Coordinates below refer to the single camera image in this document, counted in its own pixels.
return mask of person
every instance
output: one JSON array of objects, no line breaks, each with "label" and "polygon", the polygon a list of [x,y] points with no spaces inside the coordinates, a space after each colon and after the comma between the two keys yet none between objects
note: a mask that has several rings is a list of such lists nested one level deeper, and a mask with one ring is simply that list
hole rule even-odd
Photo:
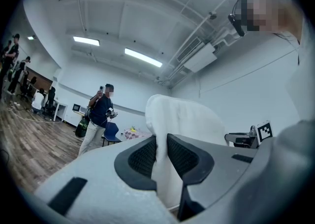
[{"label": "person", "polygon": [[48,91],[48,95],[45,97],[45,109],[47,109],[48,113],[52,113],[52,109],[54,106],[54,98],[56,95],[56,89],[54,87],[50,87]]},{"label": "person", "polygon": [[95,134],[99,128],[105,128],[107,124],[107,110],[113,108],[113,103],[110,99],[114,92],[114,86],[106,84],[105,93],[98,91],[97,94],[90,100],[89,107],[92,108],[90,114],[90,123],[87,128],[86,135],[81,144],[79,155],[88,151],[90,143],[93,141]]},{"label": "person", "polygon": [[14,77],[13,77],[13,79],[11,81],[11,84],[10,84],[8,90],[7,90],[7,92],[10,95],[11,94],[15,95],[15,88],[16,88],[16,85],[18,84],[18,81],[19,81],[19,78],[21,76],[21,73],[22,73],[22,71],[24,73],[27,73],[27,71],[26,71],[26,64],[28,62],[30,62],[30,61],[31,61],[31,58],[29,56],[27,56],[26,59],[21,61],[20,65],[18,66],[18,70],[15,72],[15,75],[14,75]]},{"label": "person", "polygon": [[34,97],[32,99],[31,103],[31,111],[34,113],[39,113],[41,110],[41,105],[44,101],[44,89],[39,89],[39,92],[36,92],[34,94]]},{"label": "person", "polygon": [[1,57],[0,57],[1,63],[2,63],[2,62],[4,61],[4,59],[5,59],[5,56],[4,56],[4,55],[5,55],[6,52],[10,49],[11,43],[12,43],[12,41],[9,40],[9,41],[8,41],[8,46],[4,47],[3,50],[1,50]]},{"label": "person", "polygon": [[0,100],[1,100],[1,95],[2,95],[2,86],[3,86],[3,80],[10,69],[11,63],[13,62],[13,59],[15,58],[17,52],[19,51],[19,39],[20,35],[17,33],[14,35],[14,45],[10,49],[9,53],[5,53],[5,59],[2,65],[2,70],[0,72]]},{"label": "person", "polygon": [[239,20],[247,31],[289,32],[300,44],[297,69],[286,90],[301,120],[315,118],[315,31],[296,0],[238,0]]}]

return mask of chair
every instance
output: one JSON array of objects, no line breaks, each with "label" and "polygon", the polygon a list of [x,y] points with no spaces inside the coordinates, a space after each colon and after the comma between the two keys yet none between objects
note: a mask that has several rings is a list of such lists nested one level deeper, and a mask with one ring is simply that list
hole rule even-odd
[{"label": "chair", "polygon": [[28,85],[28,76],[28,74],[24,75],[23,82],[20,86],[21,93],[16,95],[16,97],[20,96],[21,99],[24,98],[26,102],[29,102],[29,99],[26,95],[28,94],[29,88],[31,87],[30,85]]},{"label": "chair", "polygon": [[155,95],[146,106],[146,123],[157,137],[157,157],[152,179],[159,185],[158,197],[167,208],[180,203],[183,180],[167,155],[168,133],[228,146],[220,118],[208,107],[193,101]]},{"label": "chair", "polygon": [[104,131],[104,134],[102,136],[102,139],[103,139],[103,147],[104,147],[104,141],[107,140],[107,146],[109,145],[109,142],[113,142],[114,144],[115,143],[120,143],[121,140],[119,140],[117,137],[116,137],[116,134],[118,132],[118,127],[115,123],[107,123],[106,124],[106,129]]}]

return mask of white pants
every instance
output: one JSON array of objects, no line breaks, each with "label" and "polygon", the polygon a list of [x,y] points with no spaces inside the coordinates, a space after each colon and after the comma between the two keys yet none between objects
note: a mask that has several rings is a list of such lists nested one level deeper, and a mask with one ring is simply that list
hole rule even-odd
[{"label": "white pants", "polygon": [[105,130],[104,128],[97,126],[97,125],[94,125],[92,123],[92,121],[89,122],[87,132],[85,134],[84,140],[83,140],[81,147],[80,147],[80,150],[79,150],[78,157],[88,151],[89,145],[93,141],[93,139],[95,138],[95,135],[96,135],[96,139],[101,140],[101,137],[102,137],[104,130]]}]

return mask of white towel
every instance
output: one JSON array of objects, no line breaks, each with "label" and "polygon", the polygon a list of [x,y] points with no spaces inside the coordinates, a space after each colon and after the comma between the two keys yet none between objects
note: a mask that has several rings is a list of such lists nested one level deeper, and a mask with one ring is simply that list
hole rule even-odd
[{"label": "white towel", "polygon": [[208,107],[162,95],[148,100],[146,123],[157,137],[157,156],[152,171],[152,179],[157,182],[157,195],[167,208],[173,208],[179,205],[183,182],[168,158],[167,134],[228,145],[224,139],[224,125]]}]

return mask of cable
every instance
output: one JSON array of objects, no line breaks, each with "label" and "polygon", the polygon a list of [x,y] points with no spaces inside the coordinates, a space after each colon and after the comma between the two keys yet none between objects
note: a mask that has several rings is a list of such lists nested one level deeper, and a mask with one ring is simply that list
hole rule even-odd
[{"label": "cable", "polygon": [[[6,108],[7,111],[10,111],[12,112],[13,110],[17,110],[15,107],[14,107],[14,103],[10,103],[10,106],[11,108]],[[38,121],[38,120],[33,120],[33,119],[27,119],[27,118],[23,118],[15,113],[13,113],[13,115],[17,116],[18,118],[20,118],[21,120],[24,120],[24,121],[31,121],[31,122],[37,122],[37,123],[47,123],[47,124],[59,124],[59,123],[62,123],[62,122],[45,122],[45,121]]]},{"label": "cable", "polygon": [[6,150],[4,150],[4,149],[0,149],[0,151],[4,151],[8,155],[8,160],[6,161],[6,164],[5,164],[5,165],[8,165],[9,159],[10,159],[9,153]]}]

